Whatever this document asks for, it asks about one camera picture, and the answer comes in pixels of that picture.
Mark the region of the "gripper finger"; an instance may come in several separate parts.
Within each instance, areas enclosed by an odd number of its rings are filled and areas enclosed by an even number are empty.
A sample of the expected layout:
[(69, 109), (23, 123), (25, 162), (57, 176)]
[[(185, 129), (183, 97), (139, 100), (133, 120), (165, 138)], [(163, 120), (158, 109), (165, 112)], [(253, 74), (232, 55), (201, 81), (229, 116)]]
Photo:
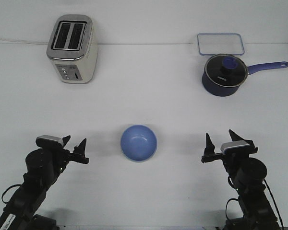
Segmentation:
[(65, 148), (65, 146), (66, 146), (66, 144), (69, 142), (70, 138), (71, 138), (70, 135), (62, 138), (62, 149)]
[(75, 159), (86, 159), (85, 157), (85, 147), (87, 139), (83, 139), (78, 146), (74, 147), (73, 156)]
[(243, 140), (245, 142), (247, 142), (250, 146), (252, 146), (254, 148), (254, 142), (252, 140), (248, 140), (248, 139), (244, 139), (242, 137), (240, 137), (238, 134), (236, 134), (233, 130), (229, 129), (228, 130), (229, 135), (232, 139), (232, 141), (240, 141)]
[(206, 147), (204, 149), (204, 156), (210, 156), (215, 154), (215, 146), (211, 141), (208, 133), (206, 133)]

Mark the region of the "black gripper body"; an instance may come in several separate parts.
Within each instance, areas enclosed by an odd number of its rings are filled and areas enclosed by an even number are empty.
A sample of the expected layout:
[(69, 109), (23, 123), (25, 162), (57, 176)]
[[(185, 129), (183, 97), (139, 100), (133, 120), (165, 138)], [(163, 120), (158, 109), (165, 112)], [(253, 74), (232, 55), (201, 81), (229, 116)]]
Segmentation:
[(231, 176), (235, 174), (241, 165), (242, 160), (248, 159), (250, 154), (255, 154), (258, 151), (258, 147), (246, 147), (235, 151), (234, 153), (223, 155), (222, 153), (215, 153), (210, 156), (202, 156), (201, 162), (207, 163), (215, 160), (221, 160), (223, 162), (226, 172)]
[(54, 157), (54, 171), (56, 173), (61, 173), (65, 170), (66, 166), (70, 161), (74, 161), (81, 164), (88, 164), (89, 159), (75, 159), (73, 156), (73, 152), (69, 152), (67, 149), (61, 148), (52, 148), (51, 152)]

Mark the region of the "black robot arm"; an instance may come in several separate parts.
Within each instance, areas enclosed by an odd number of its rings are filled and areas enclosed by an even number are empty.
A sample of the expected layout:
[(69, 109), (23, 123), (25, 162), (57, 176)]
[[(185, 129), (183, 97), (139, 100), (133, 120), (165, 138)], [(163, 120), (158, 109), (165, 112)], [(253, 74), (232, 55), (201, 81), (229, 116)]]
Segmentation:
[(46, 198), (47, 191), (55, 184), (69, 162), (88, 164), (85, 156), (87, 140), (74, 147), (73, 152), (65, 149), (70, 136), (63, 138), (41, 135), (36, 138), (37, 149), (26, 158), (27, 172), (22, 184), (5, 204), (0, 216), (0, 230), (58, 230), (56, 220), (36, 214)]
[(267, 167), (259, 159), (252, 158), (258, 148), (252, 140), (244, 139), (229, 130), (231, 142), (221, 146), (215, 153), (215, 146), (206, 135), (206, 147), (202, 163), (221, 160), (228, 173), (228, 184), (236, 190), (243, 216), (226, 218), (226, 230), (282, 230), (284, 225), (277, 207), (272, 207), (264, 193), (269, 189), (266, 182)]

